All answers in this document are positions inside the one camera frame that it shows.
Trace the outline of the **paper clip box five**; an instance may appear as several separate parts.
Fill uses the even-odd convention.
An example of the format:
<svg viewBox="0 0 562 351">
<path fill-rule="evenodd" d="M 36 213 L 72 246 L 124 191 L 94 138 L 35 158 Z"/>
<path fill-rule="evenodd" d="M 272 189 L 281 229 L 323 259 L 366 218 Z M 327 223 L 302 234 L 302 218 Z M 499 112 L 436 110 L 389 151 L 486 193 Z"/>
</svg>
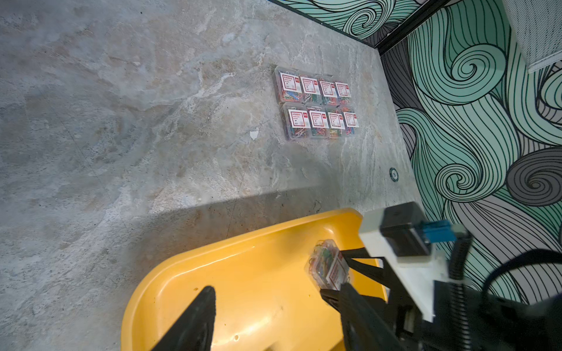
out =
<svg viewBox="0 0 562 351">
<path fill-rule="evenodd" d="M 311 125 L 307 108 L 300 103 L 285 102 L 282 104 L 282 116 L 285 136 L 288 140 L 310 138 Z"/>
</svg>

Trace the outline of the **paper clip box one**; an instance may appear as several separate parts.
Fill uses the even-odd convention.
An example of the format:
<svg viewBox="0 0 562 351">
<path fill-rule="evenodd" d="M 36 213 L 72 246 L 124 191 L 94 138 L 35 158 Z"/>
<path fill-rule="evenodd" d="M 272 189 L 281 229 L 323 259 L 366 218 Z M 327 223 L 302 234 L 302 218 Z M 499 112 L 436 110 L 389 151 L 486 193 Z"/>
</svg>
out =
<svg viewBox="0 0 562 351">
<path fill-rule="evenodd" d="M 321 90 L 322 104 L 337 107 L 339 105 L 339 97 L 335 83 L 325 77 L 319 77 L 318 82 Z"/>
</svg>

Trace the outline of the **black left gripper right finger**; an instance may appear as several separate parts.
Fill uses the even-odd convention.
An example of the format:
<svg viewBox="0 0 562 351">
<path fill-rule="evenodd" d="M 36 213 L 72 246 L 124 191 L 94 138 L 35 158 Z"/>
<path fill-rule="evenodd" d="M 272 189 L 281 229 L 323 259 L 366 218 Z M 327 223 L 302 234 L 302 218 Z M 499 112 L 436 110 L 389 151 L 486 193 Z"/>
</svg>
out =
<svg viewBox="0 0 562 351">
<path fill-rule="evenodd" d="M 405 350 L 374 308 L 348 283 L 341 286 L 339 308 L 346 350 Z"/>
</svg>

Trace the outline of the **paper clip box three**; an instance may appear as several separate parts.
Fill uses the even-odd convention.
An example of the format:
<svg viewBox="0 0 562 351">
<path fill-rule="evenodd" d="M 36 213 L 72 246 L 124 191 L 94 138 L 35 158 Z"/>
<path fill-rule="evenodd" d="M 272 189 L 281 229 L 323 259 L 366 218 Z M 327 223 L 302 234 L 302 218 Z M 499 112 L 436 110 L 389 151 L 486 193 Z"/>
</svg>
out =
<svg viewBox="0 0 562 351">
<path fill-rule="evenodd" d="M 303 93 L 302 102 L 312 105 L 323 105 L 321 89 L 316 75 L 299 71 L 299 79 Z"/>
</svg>

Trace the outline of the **paper clip box eleven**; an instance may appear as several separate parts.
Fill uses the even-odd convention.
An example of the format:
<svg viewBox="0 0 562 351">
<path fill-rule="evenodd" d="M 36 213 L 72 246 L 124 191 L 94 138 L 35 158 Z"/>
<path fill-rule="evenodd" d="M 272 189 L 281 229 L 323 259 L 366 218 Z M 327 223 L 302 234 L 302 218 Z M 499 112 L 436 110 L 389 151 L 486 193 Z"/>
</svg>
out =
<svg viewBox="0 0 562 351">
<path fill-rule="evenodd" d="M 287 102 L 303 103 L 304 93 L 297 70 L 276 66 L 274 76 L 279 104 Z"/>
</svg>

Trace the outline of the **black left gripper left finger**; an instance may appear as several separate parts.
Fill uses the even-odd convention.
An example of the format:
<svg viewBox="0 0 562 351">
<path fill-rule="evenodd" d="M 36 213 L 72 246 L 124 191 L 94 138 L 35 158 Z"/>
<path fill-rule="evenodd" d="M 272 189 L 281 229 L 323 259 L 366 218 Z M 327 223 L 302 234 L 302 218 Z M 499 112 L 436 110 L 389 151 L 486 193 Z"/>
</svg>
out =
<svg viewBox="0 0 562 351">
<path fill-rule="evenodd" d="M 212 349 L 216 311 L 215 289 L 206 286 L 156 343 L 152 351 L 209 351 Z"/>
</svg>

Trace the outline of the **paper clip box two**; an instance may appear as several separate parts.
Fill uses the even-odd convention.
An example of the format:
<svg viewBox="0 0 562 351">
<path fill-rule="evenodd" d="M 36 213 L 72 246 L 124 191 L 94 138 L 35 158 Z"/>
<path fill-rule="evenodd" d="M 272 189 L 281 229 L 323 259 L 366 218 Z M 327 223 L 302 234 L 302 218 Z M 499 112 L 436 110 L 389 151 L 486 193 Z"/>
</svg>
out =
<svg viewBox="0 0 562 351">
<path fill-rule="evenodd" d="M 351 89 L 348 83 L 345 81 L 336 80 L 335 87 L 337 90 L 337 95 L 339 99 L 339 105 L 346 106 L 352 103 L 351 99 Z"/>
</svg>

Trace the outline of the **paper clip box four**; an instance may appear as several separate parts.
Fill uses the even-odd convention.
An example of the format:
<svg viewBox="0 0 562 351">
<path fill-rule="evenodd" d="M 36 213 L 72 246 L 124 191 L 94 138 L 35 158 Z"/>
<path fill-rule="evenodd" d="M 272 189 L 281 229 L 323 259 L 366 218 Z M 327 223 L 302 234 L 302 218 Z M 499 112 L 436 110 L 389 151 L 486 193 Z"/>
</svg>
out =
<svg viewBox="0 0 562 351">
<path fill-rule="evenodd" d="M 321 106 L 308 105 L 307 112 L 310 118 L 311 137 L 327 139 L 329 137 L 329 123 L 326 111 Z"/>
</svg>

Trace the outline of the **paper clip box nine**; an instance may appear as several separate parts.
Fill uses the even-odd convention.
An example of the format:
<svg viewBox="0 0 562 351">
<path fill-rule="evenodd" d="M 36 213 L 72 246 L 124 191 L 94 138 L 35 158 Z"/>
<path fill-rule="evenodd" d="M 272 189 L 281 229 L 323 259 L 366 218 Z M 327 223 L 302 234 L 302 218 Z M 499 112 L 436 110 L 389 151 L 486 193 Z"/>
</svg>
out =
<svg viewBox="0 0 562 351">
<path fill-rule="evenodd" d="M 342 107 L 342 115 L 345 124 L 345 135 L 347 137 L 355 136 L 359 129 L 358 118 L 355 110 L 349 107 Z"/>
</svg>

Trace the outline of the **yellow plastic tray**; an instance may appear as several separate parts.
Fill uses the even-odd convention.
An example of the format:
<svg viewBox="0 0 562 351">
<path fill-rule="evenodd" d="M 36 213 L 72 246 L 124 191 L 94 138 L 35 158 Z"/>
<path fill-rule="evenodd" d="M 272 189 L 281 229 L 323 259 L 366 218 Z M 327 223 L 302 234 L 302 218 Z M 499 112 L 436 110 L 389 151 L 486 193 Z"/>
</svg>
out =
<svg viewBox="0 0 562 351">
<path fill-rule="evenodd" d="M 340 209 L 294 219 L 175 255 L 137 286 L 124 313 L 121 349 L 150 350 L 211 286 L 214 350 L 342 350 L 340 315 L 307 272 L 315 245 L 362 247 L 361 214 Z"/>
</svg>

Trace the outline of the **paper clip box ten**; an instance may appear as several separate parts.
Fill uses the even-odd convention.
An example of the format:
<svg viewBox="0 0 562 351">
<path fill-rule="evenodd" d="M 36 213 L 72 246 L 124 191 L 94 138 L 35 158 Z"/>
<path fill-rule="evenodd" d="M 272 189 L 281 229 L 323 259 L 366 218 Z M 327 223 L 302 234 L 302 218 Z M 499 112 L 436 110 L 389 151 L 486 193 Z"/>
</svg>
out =
<svg viewBox="0 0 562 351">
<path fill-rule="evenodd" d="M 305 271 L 317 290 L 339 291 L 344 283 L 353 282 L 350 267 L 332 239 L 316 243 Z"/>
</svg>

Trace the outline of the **paper clip box eight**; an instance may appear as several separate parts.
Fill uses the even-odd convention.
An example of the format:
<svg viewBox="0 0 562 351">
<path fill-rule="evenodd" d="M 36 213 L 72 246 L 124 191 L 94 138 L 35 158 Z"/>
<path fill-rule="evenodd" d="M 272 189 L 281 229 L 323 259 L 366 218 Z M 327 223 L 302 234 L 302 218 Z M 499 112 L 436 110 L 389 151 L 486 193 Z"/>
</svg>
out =
<svg viewBox="0 0 562 351">
<path fill-rule="evenodd" d="M 328 106 L 326 115 L 329 122 L 329 138 L 338 139 L 345 136 L 345 123 L 342 112 L 335 107 Z"/>
</svg>

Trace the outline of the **small dark round token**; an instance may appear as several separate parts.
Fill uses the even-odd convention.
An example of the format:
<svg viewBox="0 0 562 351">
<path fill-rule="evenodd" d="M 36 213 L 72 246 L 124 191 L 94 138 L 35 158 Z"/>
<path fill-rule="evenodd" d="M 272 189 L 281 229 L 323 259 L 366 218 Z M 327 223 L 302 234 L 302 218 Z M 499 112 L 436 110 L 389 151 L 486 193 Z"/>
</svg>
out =
<svg viewBox="0 0 562 351">
<path fill-rule="evenodd" d="M 399 173 L 395 168 L 389 169 L 389 176 L 393 182 L 398 182 L 400 179 Z"/>
</svg>

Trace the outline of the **black corner frame post right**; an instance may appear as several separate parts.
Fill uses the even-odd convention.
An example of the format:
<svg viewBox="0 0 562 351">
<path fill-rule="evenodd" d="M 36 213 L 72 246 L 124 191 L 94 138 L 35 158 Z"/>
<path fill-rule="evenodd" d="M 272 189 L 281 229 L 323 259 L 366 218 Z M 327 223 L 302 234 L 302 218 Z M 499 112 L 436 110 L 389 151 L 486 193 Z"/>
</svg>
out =
<svg viewBox="0 0 562 351">
<path fill-rule="evenodd" d="M 427 19 L 445 7 L 449 1 L 447 0 L 429 0 L 426 1 L 421 7 L 416 10 L 412 15 L 408 16 L 399 25 L 396 25 L 392 31 L 388 32 L 377 45 L 380 56 L 390 51 L 397 44 L 402 42 L 411 32 L 421 26 Z"/>
</svg>

